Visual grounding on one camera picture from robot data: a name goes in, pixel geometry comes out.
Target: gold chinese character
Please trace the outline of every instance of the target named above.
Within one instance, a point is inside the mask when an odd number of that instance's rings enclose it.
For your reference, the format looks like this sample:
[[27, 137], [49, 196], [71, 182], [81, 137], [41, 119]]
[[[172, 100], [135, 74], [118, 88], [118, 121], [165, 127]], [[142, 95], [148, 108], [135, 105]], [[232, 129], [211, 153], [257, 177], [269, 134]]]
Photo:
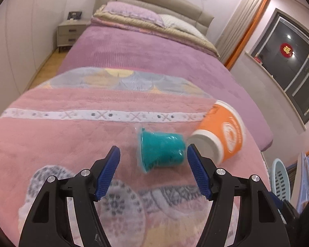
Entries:
[[283, 48], [283, 50], [284, 50], [284, 52], [286, 53], [286, 54], [289, 54], [290, 52], [291, 52], [291, 48], [289, 48], [288, 46], [285, 46], [284, 48]]

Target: pink pillow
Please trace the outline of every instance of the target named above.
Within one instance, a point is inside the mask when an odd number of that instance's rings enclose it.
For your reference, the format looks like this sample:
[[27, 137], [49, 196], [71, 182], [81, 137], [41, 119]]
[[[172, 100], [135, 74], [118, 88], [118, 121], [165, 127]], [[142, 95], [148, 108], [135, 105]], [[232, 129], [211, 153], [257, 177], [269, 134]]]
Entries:
[[103, 9], [103, 12], [149, 21], [161, 27], [165, 26], [162, 18], [155, 12], [124, 2], [108, 2], [108, 5]]

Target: wooden floor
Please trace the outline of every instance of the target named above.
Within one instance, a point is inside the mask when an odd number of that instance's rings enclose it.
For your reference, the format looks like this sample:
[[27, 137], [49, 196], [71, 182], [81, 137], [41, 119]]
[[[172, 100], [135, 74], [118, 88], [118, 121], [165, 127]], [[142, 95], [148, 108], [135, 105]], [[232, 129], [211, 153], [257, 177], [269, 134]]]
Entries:
[[29, 89], [32, 89], [39, 84], [56, 76], [56, 73], [67, 54], [68, 51], [59, 53], [58, 49], [56, 49], [56, 51], [47, 60], [42, 69], [39, 70]]

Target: white logo on cup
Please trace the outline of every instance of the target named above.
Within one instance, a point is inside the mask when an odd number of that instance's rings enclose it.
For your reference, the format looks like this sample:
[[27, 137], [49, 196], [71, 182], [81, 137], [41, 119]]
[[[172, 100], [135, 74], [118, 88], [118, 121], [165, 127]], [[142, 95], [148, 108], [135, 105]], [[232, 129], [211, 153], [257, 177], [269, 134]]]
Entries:
[[223, 123], [222, 129], [228, 150], [232, 153], [237, 144], [237, 131], [233, 125], [228, 122]]

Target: metal bolt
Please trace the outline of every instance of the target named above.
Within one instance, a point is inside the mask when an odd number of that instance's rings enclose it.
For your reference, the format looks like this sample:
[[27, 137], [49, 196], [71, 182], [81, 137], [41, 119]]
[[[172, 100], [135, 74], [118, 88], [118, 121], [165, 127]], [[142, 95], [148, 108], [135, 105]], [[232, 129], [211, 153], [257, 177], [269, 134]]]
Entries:
[[89, 170], [83, 170], [82, 172], [81, 172], [81, 175], [82, 176], [88, 176], [89, 174], [91, 173], [91, 171], [89, 171]]
[[252, 176], [252, 180], [255, 181], [255, 182], [259, 182], [260, 181], [260, 177], [257, 176], [257, 175], [253, 175]]
[[219, 169], [217, 169], [217, 174], [218, 175], [225, 175], [225, 170], [224, 169], [222, 169], [222, 168], [219, 168]]
[[49, 183], [54, 182], [54, 181], [55, 181], [55, 176], [50, 176], [50, 177], [48, 177], [48, 178], [47, 178], [47, 181], [48, 181]]

